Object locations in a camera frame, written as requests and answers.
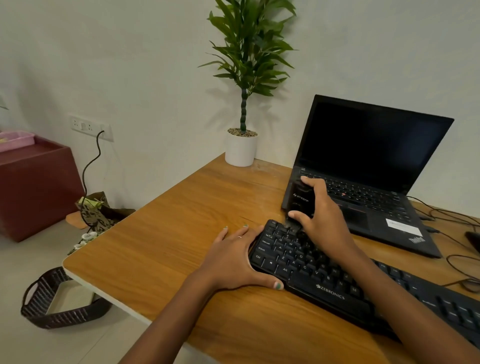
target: black laptop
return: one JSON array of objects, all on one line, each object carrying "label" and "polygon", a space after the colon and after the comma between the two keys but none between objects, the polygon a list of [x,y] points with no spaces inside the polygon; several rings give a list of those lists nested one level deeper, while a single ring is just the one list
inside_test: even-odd
[{"label": "black laptop", "polygon": [[316,95],[282,207],[301,175],[323,178],[351,232],[441,258],[406,194],[452,122]]}]

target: potted plant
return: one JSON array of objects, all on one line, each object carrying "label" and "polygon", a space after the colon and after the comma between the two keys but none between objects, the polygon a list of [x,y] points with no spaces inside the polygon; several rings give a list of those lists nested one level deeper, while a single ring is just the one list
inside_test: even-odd
[{"label": "potted plant", "polygon": [[[208,20],[225,36],[225,46],[212,43],[220,60],[202,64],[218,64],[223,73],[214,77],[230,78],[241,89],[240,128],[228,129],[227,163],[246,167],[253,163],[257,149],[256,132],[247,130],[247,99],[253,94],[273,96],[278,84],[290,77],[276,69],[280,63],[293,68],[281,54],[293,48],[283,40],[284,24],[295,16],[295,7],[289,0],[215,0],[223,16],[210,12]],[[275,11],[287,9],[292,15],[282,21],[273,21]]]}]

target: hand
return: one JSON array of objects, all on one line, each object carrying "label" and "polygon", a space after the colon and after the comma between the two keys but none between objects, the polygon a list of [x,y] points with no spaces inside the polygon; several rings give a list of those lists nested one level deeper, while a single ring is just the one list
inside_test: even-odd
[{"label": "hand", "polygon": [[215,290],[258,285],[282,290],[283,283],[269,274],[257,272],[248,260],[248,248],[264,227],[237,230],[227,238],[225,227],[213,241],[212,247],[197,272],[207,277]]},{"label": "hand", "polygon": [[303,229],[320,250],[342,265],[351,255],[361,250],[353,242],[338,205],[328,196],[325,181],[301,177],[303,183],[315,192],[313,218],[300,211],[290,211],[288,216],[302,224]]}]

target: wicker basket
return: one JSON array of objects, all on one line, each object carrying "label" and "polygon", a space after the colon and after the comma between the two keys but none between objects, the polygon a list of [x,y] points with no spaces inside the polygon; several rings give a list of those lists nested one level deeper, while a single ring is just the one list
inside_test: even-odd
[{"label": "wicker basket", "polygon": [[[57,267],[45,272],[38,280],[33,282],[25,291],[20,313],[39,328],[63,328],[96,320],[108,312],[112,304],[99,297],[90,305],[65,312],[47,315],[47,310],[55,297],[55,293],[62,282],[72,280],[62,267]],[[38,284],[32,298],[27,304],[25,300],[32,287]]]}]

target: maroon box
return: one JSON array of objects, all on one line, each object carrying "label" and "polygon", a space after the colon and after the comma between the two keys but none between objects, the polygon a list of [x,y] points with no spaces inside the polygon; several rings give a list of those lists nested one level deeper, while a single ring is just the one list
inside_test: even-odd
[{"label": "maroon box", "polygon": [[36,136],[0,153],[0,234],[21,242],[77,211],[84,194],[72,151]]}]

